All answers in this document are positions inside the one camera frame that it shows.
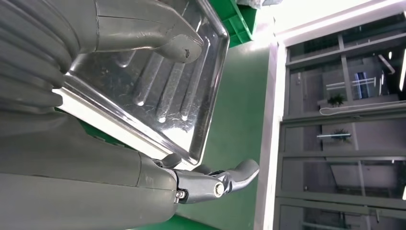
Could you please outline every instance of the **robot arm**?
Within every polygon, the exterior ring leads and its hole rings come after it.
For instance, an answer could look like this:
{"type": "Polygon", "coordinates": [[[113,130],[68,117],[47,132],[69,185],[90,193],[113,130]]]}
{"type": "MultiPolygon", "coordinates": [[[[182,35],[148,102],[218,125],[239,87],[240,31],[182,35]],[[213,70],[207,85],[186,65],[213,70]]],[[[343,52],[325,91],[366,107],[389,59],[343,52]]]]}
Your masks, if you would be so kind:
{"type": "Polygon", "coordinates": [[[203,41],[156,0],[0,1],[0,229],[131,229],[168,220],[178,203],[245,187],[254,161],[233,170],[175,170],[88,136],[55,112],[52,93],[78,54],[147,48],[177,62],[203,41]]]}

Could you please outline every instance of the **potted plant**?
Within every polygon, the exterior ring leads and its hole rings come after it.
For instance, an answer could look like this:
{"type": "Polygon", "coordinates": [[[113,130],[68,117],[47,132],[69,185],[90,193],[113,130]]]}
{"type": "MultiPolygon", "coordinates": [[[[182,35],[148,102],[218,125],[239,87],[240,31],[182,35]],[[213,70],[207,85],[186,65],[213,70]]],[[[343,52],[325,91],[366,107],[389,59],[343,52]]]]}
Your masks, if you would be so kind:
{"type": "Polygon", "coordinates": [[[341,94],[337,94],[335,96],[331,96],[330,99],[327,100],[332,107],[340,107],[344,104],[344,97],[341,94]]]}
{"type": "Polygon", "coordinates": [[[334,130],[332,135],[333,136],[331,138],[333,140],[342,142],[349,142],[350,141],[349,138],[351,137],[351,134],[348,131],[344,130],[343,128],[334,130]]]}

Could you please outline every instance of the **white wall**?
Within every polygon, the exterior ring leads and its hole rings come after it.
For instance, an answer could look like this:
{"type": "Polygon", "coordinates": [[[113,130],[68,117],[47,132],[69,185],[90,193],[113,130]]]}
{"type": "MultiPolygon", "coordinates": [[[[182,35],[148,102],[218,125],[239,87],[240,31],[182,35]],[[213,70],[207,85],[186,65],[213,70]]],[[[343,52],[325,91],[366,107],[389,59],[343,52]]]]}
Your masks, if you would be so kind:
{"type": "MultiPolygon", "coordinates": [[[[355,100],[355,105],[398,101],[397,95],[355,100]]],[[[323,134],[332,134],[336,129],[344,129],[352,134],[350,142],[337,142],[331,138],[323,139],[323,150],[387,150],[406,149],[406,119],[379,120],[370,122],[323,125],[323,134]]]]}
{"type": "Polygon", "coordinates": [[[375,216],[370,217],[372,230],[404,230],[406,227],[405,220],[395,218],[380,217],[379,223],[376,221],[375,216]]]}
{"type": "MultiPolygon", "coordinates": [[[[336,183],[342,187],[361,188],[358,165],[332,165],[336,183]]],[[[362,166],[364,186],[373,188],[395,188],[396,168],[392,166],[362,166]]]]}
{"type": "MultiPolygon", "coordinates": [[[[355,81],[355,74],[365,72],[367,78],[375,78],[376,84],[368,85],[370,96],[379,95],[381,80],[381,65],[378,57],[368,57],[357,61],[349,61],[348,68],[351,81],[355,81]]],[[[331,96],[341,94],[346,99],[346,89],[344,88],[344,73],[341,64],[329,64],[320,66],[317,69],[292,73],[290,75],[290,97],[289,114],[299,115],[306,112],[315,112],[318,110],[318,104],[321,107],[330,107],[327,99],[331,96]]],[[[356,87],[351,87],[355,91],[353,96],[358,96],[356,87]]]]}
{"type": "Polygon", "coordinates": [[[282,189],[290,192],[335,193],[336,181],[330,164],[324,158],[284,160],[282,189]]]}
{"type": "Polygon", "coordinates": [[[282,206],[280,230],[302,230],[303,208],[282,206]]]}
{"type": "Polygon", "coordinates": [[[370,0],[284,0],[274,8],[276,32],[349,9],[370,0]]]}

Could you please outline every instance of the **green floor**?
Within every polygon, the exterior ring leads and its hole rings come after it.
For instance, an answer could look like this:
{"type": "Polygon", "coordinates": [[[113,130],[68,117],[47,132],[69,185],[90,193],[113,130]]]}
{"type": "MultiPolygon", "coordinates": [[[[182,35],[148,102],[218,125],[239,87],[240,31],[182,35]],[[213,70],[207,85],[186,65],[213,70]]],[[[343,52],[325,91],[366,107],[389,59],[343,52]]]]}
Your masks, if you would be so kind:
{"type": "MultiPolygon", "coordinates": [[[[229,50],[203,158],[203,163],[213,170],[233,168],[248,158],[259,162],[268,60],[269,48],[255,48],[253,42],[229,50]]],[[[83,125],[92,136],[122,144],[83,125]]],[[[177,214],[185,218],[174,216],[165,223],[138,230],[251,230],[256,190],[257,180],[218,200],[180,205],[177,214]]]]}

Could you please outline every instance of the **metal frame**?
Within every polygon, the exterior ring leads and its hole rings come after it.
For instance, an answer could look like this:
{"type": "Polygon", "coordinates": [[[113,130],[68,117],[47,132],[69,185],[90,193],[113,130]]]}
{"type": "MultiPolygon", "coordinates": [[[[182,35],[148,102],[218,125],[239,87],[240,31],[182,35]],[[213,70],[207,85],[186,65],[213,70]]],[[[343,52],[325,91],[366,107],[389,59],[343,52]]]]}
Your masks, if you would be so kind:
{"type": "Polygon", "coordinates": [[[376,211],[376,213],[379,213],[379,216],[381,216],[381,217],[406,219],[406,212],[399,211],[399,210],[389,210],[389,209],[384,209],[384,208],[372,208],[372,207],[354,206],[354,205],[342,205],[342,204],[334,204],[334,203],[322,203],[322,202],[288,199],[288,198],[276,198],[275,209],[277,211],[275,212],[275,216],[274,216],[275,221],[273,222],[274,230],[280,229],[280,219],[281,219],[280,209],[282,206],[318,208],[318,209],[324,209],[324,210],[361,214],[361,215],[366,215],[366,216],[370,215],[372,211],[376,211]]]}
{"type": "MultiPolygon", "coordinates": [[[[351,27],[376,21],[397,13],[401,13],[406,10],[406,1],[404,0],[371,0],[367,3],[361,4],[356,7],[352,7],[348,10],[337,12],[333,15],[317,19],[310,23],[305,23],[303,25],[297,26],[295,28],[277,32],[276,36],[279,38],[280,42],[284,46],[292,46],[307,40],[311,40],[317,37],[325,36],[328,34],[333,34],[339,31],[349,29],[351,27]]],[[[337,195],[337,194],[323,194],[323,193],[309,193],[309,192],[284,192],[282,191],[282,163],[283,159],[290,158],[310,158],[310,157],[340,157],[342,152],[285,152],[285,142],[286,142],[286,128],[288,127],[305,127],[312,125],[322,125],[322,124],[334,124],[334,123],[352,123],[357,121],[372,121],[372,120],[382,120],[382,119],[394,119],[394,118],[403,118],[406,117],[406,108],[405,106],[393,107],[385,110],[366,110],[363,112],[350,112],[342,113],[334,116],[323,116],[319,112],[316,113],[306,113],[300,115],[288,115],[289,114],[289,99],[290,99],[290,70],[292,68],[299,68],[310,64],[317,64],[326,62],[328,58],[340,59],[344,58],[345,61],[348,57],[353,57],[359,55],[360,52],[368,53],[376,49],[381,48],[382,46],[391,46],[394,42],[400,41],[404,38],[406,34],[401,34],[398,36],[391,36],[386,39],[379,39],[369,44],[361,44],[357,46],[344,47],[344,44],[340,37],[339,39],[339,50],[333,52],[327,52],[326,54],[321,54],[318,56],[303,58],[296,61],[290,61],[290,51],[287,49],[287,59],[281,60],[286,62],[286,73],[278,75],[285,79],[285,102],[284,102],[284,117],[281,122],[280,129],[280,139],[279,139],[279,150],[278,150],[278,159],[277,159],[277,174],[276,174],[276,187],[275,191],[275,211],[274,211],[274,224],[270,225],[270,229],[278,230],[279,221],[280,221],[280,206],[281,205],[291,205],[298,207],[322,207],[322,208],[332,208],[334,210],[342,209],[349,210],[354,212],[358,210],[358,213],[368,214],[368,207],[364,205],[376,205],[381,207],[399,207],[400,209],[406,209],[406,205],[402,205],[402,202],[399,200],[394,201],[393,199],[379,199],[376,197],[360,197],[355,195],[337,195]],[[319,202],[314,201],[305,201],[303,199],[309,200],[318,200],[319,202]],[[339,203],[351,203],[360,204],[360,206],[351,206],[339,203]]],[[[343,73],[348,68],[343,65],[343,73]]],[[[347,82],[347,85],[350,85],[348,79],[344,79],[347,82]]],[[[382,157],[383,151],[352,151],[351,156],[344,156],[346,159],[350,157],[351,159],[360,159],[369,157],[370,159],[374,157],[382,157]]],[[[406,153],[403,153],[401,150],[387,151],[385,156],[397,156],[403,158],[406,153]]],[[[403,211],[392,211],[387,209],[382,209],[385,214],[391,217],[405,218],[405,212],[403,211]]]]}
{"type": "MultiPolygon", "coordinates": [[[[343,50],[345,48],[342,34],[338,35],[338,45],[339,45],[340,50],[343,50]]],[[[347,101],[348,101],[349,105],[353,105],[354,99],[352,98],[351,80],[350,80],[350,74],[348,73],[348,64],[347,64],[347,55],[346,54],[341,54],[341,65],[342,65],[342,69],[343,69],[347,101]]]]}

